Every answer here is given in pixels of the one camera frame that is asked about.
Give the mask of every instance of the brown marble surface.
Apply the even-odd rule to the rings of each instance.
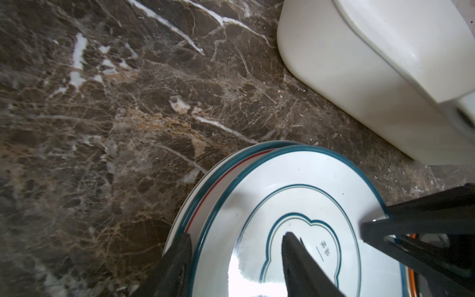
[[[216,162],[287,139],[394,204],[475,181],[423,166],[297,81],[280,0],[0,3],[0,295],[128,296]]]

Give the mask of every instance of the teal decorative line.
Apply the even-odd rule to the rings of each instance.
[[[381,208],[383,209],[384,213],[386,214],[386,216],[389,216],[388,215],[388,210],[386,208],[386,205],[384,204],[384,202],[382,201],[379,193],[376,191],[376,189],[374,188],[374,186],[371,184],[370,180],[363,174],[363,172],[358,168],[356,167],[356,165],[354,165],[353,163],[351,163],[351,161],[349,161],[348,159],[346,159],[345,157],[343,157],[342,155],[338,154],[338,153],[335,153],[333,151],[330,151],[330,150],[327,150],[325,148],[322,148],[322,147],[318,147],[318,146],[310,146],[310,145],[305,145],[305,144],[302,144],[302,145],[291,145],[291,146],[287,146],[287,147],[283,147],[283,148],[280,148],[280,149],[276,149],[268,154],[266,154],[265,156],[259,158],[258,160],[256,160],[255,162],[253,162],[251,165],[249,165],[245,170],[243,170],[240,174],[238,174],[236,176],[236,178],[229,184],[229,186],[225,189],[225,191],[223,192],[223,194],[221,195],[221,197],[218,199],[218,201],[216,202],[215,206],[213,207],[213,210],[211,211],[211,213],[209,214],[209,217],[203,227],[203,230],[201,231],[201,234],[199,236],[199,239],[198,239],[198,242],[197,242],[197,246],[195,248],[195,252],[194,252],[194,255],[193,255],[193,259],[192,259],[192,262],[191,262],[191,268],[190,268],[190,282],[189,282],[189,291],[188,291],[188,296],[191,297],[192,295],[192,292],[193,292],[193,283],[194,283],[194,280],[195,280],[195,275],[196,275],[196,268],[198,266],[198,261],[199,261],[199,258],[200,258],[200,254],[201,254],[201,251],[203,249],[203,245],[204,245],[204,242],[205,242],[205,239],[209,233],[209,229],[211,228],[211,225],[213,224],[213,221],[214,219],[216,218],[216,215],[218,214],[219,212],[219,209],[221,208],[221,206],[224,204],[224,202],[226,201],[226,199],[228,198],[228,196],[232,193],[232,191],[234,190],[234,188],[236,188],[236,186],[249,174],[251,173],[253,170],[255,170],[257,167],[259,167],[260,165],[262,165],[263,163],[269,161],[269,160],[272,160],[273,158],[275,157],[278,157],[280,155],[283,155],[283,154],[286,154],[286,153],[292,153],[292,152],[317,152],[317,153],[323,153],[325,155],[328,155],[330,157],[333,157],[341,162],[343,162],[344,164],[346,164],[347,166],[349,166],[353,171],[355,171],[365,182],[366,184],[368,185],[368,187],[371,189],[371,191],[373,192],[374,196],[376,197],[376,199],[378,200],[378,202],[380,203],[381,205]]]
[[[234,157],[231,157],[226,163],[219,167],[203,184],[203,186],[198,190],[193,200],[191,200],[190,205],[185,211],[181,221],[179,222],[178,229],[173,237],[173,241],[177,240],[180,235],[185,232],[186,227],[188,226],[191,218],[193,217],[193,213],[195,209],[199,206],[201,199],[206,195],[208,190],[220,179],[222,175],[228,172],[229,169],[233,168],[239,162],[245,160],[246,158],[257,154],[261,151],[269,150],[269,149],[277,149],[281,147],[286,147],[290,145],[299,144],[293,141],[283,141],[283,140],[276,140],[276,141],[268,141],[261,144],[255,144],[244,149],[242,152],[237,153]]]
[[[319,189],[317,187],[314,187],[314,186],[311,186],[311,185],[307,185],[307,184],[293,184],[293,185],[288,185],[288,186],[285,186],[285,187],[282,187],[280,189],[277,189],[275,190],[274,192],[270,193],[269,195],[267,195],[267,197],[265,197],[261,202],[259,202],[259,204],[252,210],[251,214],[249,215],[249,217],[247,218],[246,222],[244,223],[244,226],[239,234],[239,237],[237,239],[237,243],[235,245],[235,249],[238,248],[240,242],[241,242],[241,238],[244,234],[244,230],[247,228],[249,222],[251,221],[251,218],[255,215],[255,213],[257,212],[257,210],[266,202],[268,201],[272,196],[276,195],[277,193],[279,192],[282,192],[284,190],[287,190],[287,189],[290,189],[290,188],[308,188],[308,189],[312,189],[314,191],[317,191],[321,194],[323,194],[324,196],[326,196],[328,199],[330,199],[335,205],[336,207],[342,212],[342,214],[344,215],[345,219],[346,219],[346,222],[348,223],[348,225],[350,226],[350,229],[351,229],[351,233],[353,235],[353,240],[355,241],[355,245],[356,245],[356,251],[357,251],[357,255],[358,255],[358,293],[357,293],[357,296],[360,295],[360,289],[361,289],[361,257],[360,257],[360,248],[358,246],[358,241],[356,239],[356,234],[355,234],[355,231],[354,231],[354,228],[353,228],[353,225],[352,223],[350,222],[350,219],[348,218],[348,215],[346,214],[346,212],[343,210],[343,208],[341,207],[341,205],[332,197],[330,196],[330,194],[328,194],[327,192],[323,191],[322,189]],[[268,255],[267,255],[267,246],[266,246],[266,261],[268,259]],[[340,272],[340,268],[341,268],[341,265],[342,265],[342,262],[340,260],[339,262],[339,266],[338,266],[338,273]],[[263,277],[263,274],[261,272],[261,275],[260,275],[260,278],[259,278],[259,281],[262,281],[262,277]]]
[[[260,277],[259,277],[259,282],[264,281],[264,278],[266,277],[266,274],[267,274],[267,269],[269,268],[269,265],[272,262],[272,257],[271,257],[271,254],[270,254],[270,250],[271,250],[271,243],[274,241],[274,235],[275,235],[274,230],[276,230],[280,226],[282,226],[283,223],[287,222],[288,220],[292,220],[292,219],[302,220],[302,221],[306,222],[309,226],[320,226],[320,227],[326,229],[327,231],[329,230],[330,233],[333,235],[332,238],[333,238],[333,241],[335,243],[335,246],[338,247],[338,254],[337,254],[337,267],[338,268],[337,268],[333,278],[334,278],[336,287],[340,287],[340,284],[339,284],[339,281],[338,281],[338,276],[340,274],[340,270],[341,270],[341,267],[342,267],[342,258],[341,258],[342,248],[340,246],[340,241],[338,240],[338,236],[336,235],[333,228],[330,227],[330,225],[328,225],[326,222],[324,222],[322,220],[311,220],[307,216],[305,216],[304,214],[301,214],[301,213],[298,213],[298,212],[290,212],[288,214],[283,215],[272,226],[272,228],[269,232],[269,235],[267,237],[266,261],[264,262],[264,265],[262,266],[261,274],[260,274]]]

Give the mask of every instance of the stack of plates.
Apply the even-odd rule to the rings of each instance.
[[[344,157],[272,141],[228,156],[201,179],[164,251],[190,234],[190,297],[286,297],[281,243],[291,231],[346,297],[404,297],[404,268],[360,238],[362,222],[385,216],[370,181]]]

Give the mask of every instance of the white marble vein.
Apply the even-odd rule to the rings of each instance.
[[[76,90],[86,81],[77,71],[71,71],[69,77],[71,78],[69,84],[75,86]]]
[[[133,50],[133,48],[130,47],[129,43],[126,42],[125,43],[125,47],[130,51],[130,53],[132,54],[130,57],[128,57],[127,59],[137,59],[139,57],[139,55],[137,55],[137,52]]]
[[[104,81],[102,80],[102,76],[100,76],[99,74],[95,75],[93,77],[93,80],[95,80],[97,82],[100,82],[100,83],[104,83]]]
[[[211,57],[211,60],[210,60],[211,62],[214,62],[216,59],[216,54],[218,53],[218,45],[220,43],[226,42],[227,39],[228,38],[226,37],[225,39],[217,39],[214,41],[214,53],[213,53],[213,56]]]
[[[244,1],[242,2],[244,5],[244,17],[249,18],[251,16],[251,9],[249,8],[249,5]]]
[[[179,152],[177,152],[177,151],[175,151],[175,150],[173,150],[173,149],[171,149],[171,148],[169,148],[169,147],[167,147],[167,146],[165,146],[165,145],[154,144],[153,146],[158,147],[158,148],[161,148],[161,149],[164,149],[164,150],[166,150],[166,151],[169,151],[169,152],[172,153],[172,154],[175,154],[175,155],[179,156],[181,159],[183,159],[183,160],[185,160],[186,162],[188,162],[189,164],[195,166],[196,168],[198,168],[198,169],[199,169],[201,172],[203,172],[203,173],[208,172],[206,169],[204,169],[203,167],[201,167],[200,165],[198,165],[198,163],[196,163],[195,161],[192,161],[192,160],[188,159],[187,157],[185,157],[185,156],[182,155],[181,153],[179,153]]]
[[[100,50],[103,54],[107,54],[110,49],[111,49],[110,46],[105,47],[105,46],[101,45],[101,46],[99,47],[99,50]]]
[[[236,50],[239,53],[239,56],[241,57],[242,63],[244,64],[244,68],[246,69],[247,76],[251,76],[251,73],[249,72],[249,69],[247,68],[246,60],[244,60],[244,57],[241,51],[237,47],[236,47]]]
[[[171,96],[169,102],[173,110],[180,115],[186,114],[190,109],[190,106],[181,99],[181,96]]]
[[[83,69],[83,53],[87,47],[87,38],[85,38],[81,33],[76,34],[76,44],[74,45],[73,51],[73,67],[77,69]]]
[[[214,11],[212,10],[209,10],[207,9],[206,7],[204,7],[203,5],[199,4],[199,3],[195,3],[191,0],[179,0],[181,2],[184,2],[184,3],[187,3],[189,5],[192,5],[204,12],[206,12],[207,14],[209,14],[212,18],[214,18],[221,27],[225,27],[226,25],[228,24],[232,24],[232,25],[236,25],[236,26],[240,26],[250,32],[252,32],[253,34],[256,34],[257,36],[261,37],[262,39],[264,39],[267,43],[267,45],[271,46],[269,41],[267,40],[267,37],[263,34],[259,34],[257,32],[255,32],[254,30],[252,30],[248,25],[244,24],[243,22],[241,21],[238,21],[236,19],[232,19],[232,18],[228,18],[228,17],[222,17],[220,16],[219,14],[215,13]]]
[[[166,20],[163,17],[159,16],[153,10],[151,10],[150,8],[148,8],[145,5],[141,4],[137,0],[127,0],[127,2],[134,5],[138,9],[141,9],[147,15],[147,17],[156,19],[162,25],[167,26],[168,29],[170,29],[171,31],[177,33],[183,39],[185,39],[188,42],[188,44],[191,45],[197,52],[199,52],[202,55],[205,55],[203,50],[194,43],[194,41],[190,38],[190,36],[186,35],[183,31],[181,31],[180,29],[178,29],[177,27],[172,25],[168,20]]]
[[[199,173],[199,168],[193,168],[193,170],[181,178],[181,181],[184,183],[195,183]]]
[[[130,69],[130,66],[124,60],[122,60],[122,62],[119,63],[119,66],[124,69]]]
[[[250,0],[252,3],[254,3],[254,5],[256,5],[257,7],[260,7],[260,8],[263,8],[264,6],[262,6],[261,3],[257,2],[256,0]]]
[[[52,96],[59,94],[59,93],[66,93],[67,88],[66,87],[59,87],[56,91],[54,91],[51,95],[48,96],[48,98],[51,98]]]
[[[111,60],[104,59],[104,61],[102,61],[101,65],[110,67],[109,69],[106,69],[106,70],[103,71],[103,73],[105,75],[111,75],[111,74],[116,74],[117,73],[117,69],[115,69],[115,65],[111,62]]]
[[[207,123],[207,124],[211,124],[215,127],[218,127],[220,129],[223,129],[224,131],[226,132],[229,132],[231,134],[234,134],[235,136],[237,136],[239,139],[241,140],[244,140],[246,142],[249,142],[250,144],[258,144],[259,141],[256,141],[254,139],[250,139],[250,138],[247,138],[245,137],[243,134],[239,133],[238,131],[234,131],[232,129],[229,129],[228,127],[224,126],[223,124],[221,124],[220,122],[217,122],[217,121],[212,121],[212,120],[208,120],[208,119],[205,119],[204,117],[201,117],[201,116],[195,116],[194,118],[196,118],[198,121],[202,122],[202,123]]]

